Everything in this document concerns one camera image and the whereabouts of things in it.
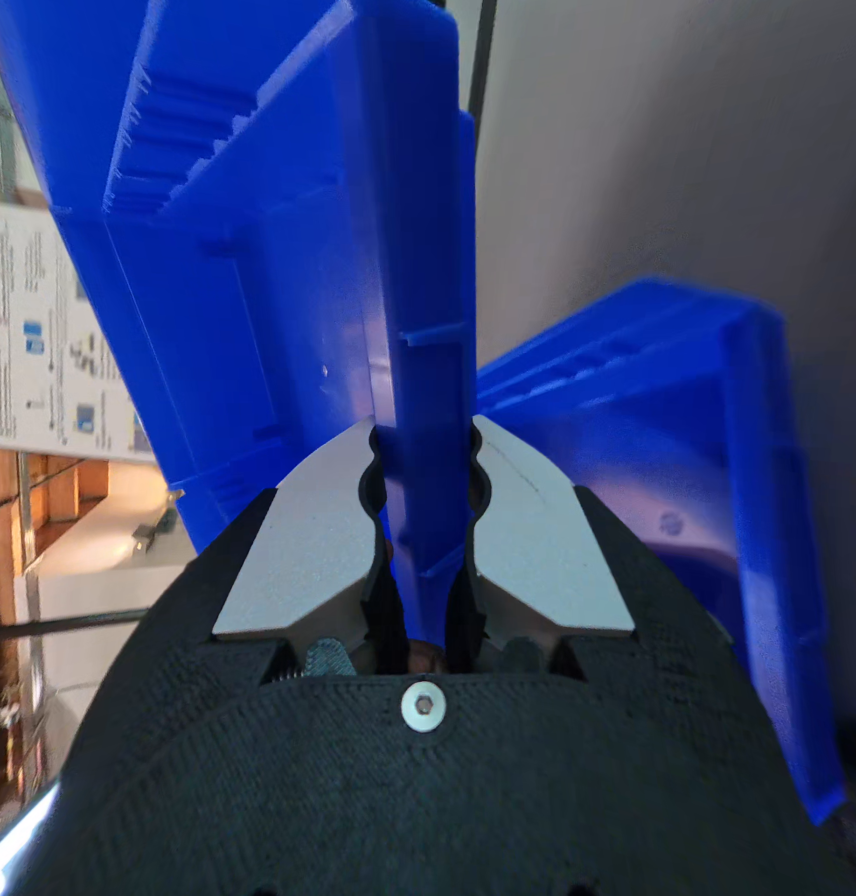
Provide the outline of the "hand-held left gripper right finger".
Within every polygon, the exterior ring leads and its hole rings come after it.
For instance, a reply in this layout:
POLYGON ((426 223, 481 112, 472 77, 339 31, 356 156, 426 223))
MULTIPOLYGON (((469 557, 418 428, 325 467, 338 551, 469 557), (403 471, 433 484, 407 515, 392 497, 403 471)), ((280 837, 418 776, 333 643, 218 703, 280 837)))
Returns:
POLYGON ((449 672, 491 669, 518 639, 548 662, 564 639, 635 633, 573 483, 483 415, 472 419, 469 505, 463 565, 446 603, 449 672))

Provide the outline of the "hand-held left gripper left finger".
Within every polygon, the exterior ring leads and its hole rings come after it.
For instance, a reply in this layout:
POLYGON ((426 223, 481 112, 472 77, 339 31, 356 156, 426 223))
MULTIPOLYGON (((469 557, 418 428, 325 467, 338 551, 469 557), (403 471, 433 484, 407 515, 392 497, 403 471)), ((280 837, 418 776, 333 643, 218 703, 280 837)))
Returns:
POLYGON ((375 419, 356 421, 276 487, 218 614, 221 642, 277 639, 300 669, 329 661, 379 675, 408 672, 408 636, 381 512, 385 480, 375 419))

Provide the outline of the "blue plastic bin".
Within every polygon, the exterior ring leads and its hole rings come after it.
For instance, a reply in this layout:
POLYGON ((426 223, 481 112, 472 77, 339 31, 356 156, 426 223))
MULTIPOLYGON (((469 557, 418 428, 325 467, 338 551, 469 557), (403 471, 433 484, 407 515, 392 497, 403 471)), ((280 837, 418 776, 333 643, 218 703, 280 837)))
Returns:
POLYGON ((478 372, 478 412, 589 487, 722 625, 814 824, 846 799, 782 317, 635 282, 478 372))
POLYGON ((475 414, 475 138, 431 2, 0 2, 0 75, 198 551, 374 416, 444 642, 475 414))

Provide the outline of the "black floor lamp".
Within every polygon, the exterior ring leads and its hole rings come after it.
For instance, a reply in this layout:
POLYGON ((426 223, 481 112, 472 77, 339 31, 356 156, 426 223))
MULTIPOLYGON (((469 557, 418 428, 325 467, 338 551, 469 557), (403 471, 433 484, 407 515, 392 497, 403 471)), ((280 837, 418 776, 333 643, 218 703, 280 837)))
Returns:
POLYGON ((55 617, 47 620, 13 623, 0 626, 0 642, 138 623, 144 619, 147 612, 149 609, 143 607, 136 610, 105 612, 75 617, 55 617))

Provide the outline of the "printed instruction board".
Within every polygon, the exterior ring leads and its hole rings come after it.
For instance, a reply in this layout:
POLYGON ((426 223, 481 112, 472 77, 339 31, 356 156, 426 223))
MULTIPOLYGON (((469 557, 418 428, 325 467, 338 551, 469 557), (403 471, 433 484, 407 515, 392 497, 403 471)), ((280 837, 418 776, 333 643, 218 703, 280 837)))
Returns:
POLYGON ((0 204, 0 450, 153 464, 49 213, 0 204))

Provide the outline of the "studio light panel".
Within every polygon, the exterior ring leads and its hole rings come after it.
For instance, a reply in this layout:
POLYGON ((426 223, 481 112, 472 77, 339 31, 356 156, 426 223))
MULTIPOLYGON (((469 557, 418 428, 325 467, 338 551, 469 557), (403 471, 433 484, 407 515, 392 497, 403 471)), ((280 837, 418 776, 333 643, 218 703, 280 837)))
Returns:
POLYGON ((0 895, 7 892, 21 856, 27 851, 43 823, 50 815, 59 791, 60 784, 55 782, 46 792, 37 795, 30 807, 21 811, 7 830, 0 833, 0 895))

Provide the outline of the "grey wall spotlight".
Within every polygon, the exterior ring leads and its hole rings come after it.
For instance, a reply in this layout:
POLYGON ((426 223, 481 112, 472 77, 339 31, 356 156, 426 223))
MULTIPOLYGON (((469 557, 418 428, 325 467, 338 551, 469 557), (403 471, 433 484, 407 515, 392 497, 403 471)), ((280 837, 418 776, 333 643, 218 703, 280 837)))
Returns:
POLYGON ((133 554, 149 554, 159 539, 176 531, 179 523, 177 502, 185 496, 183 489, 169 490, 163 509, 153 522, 141 522, 131 532, 133 554))

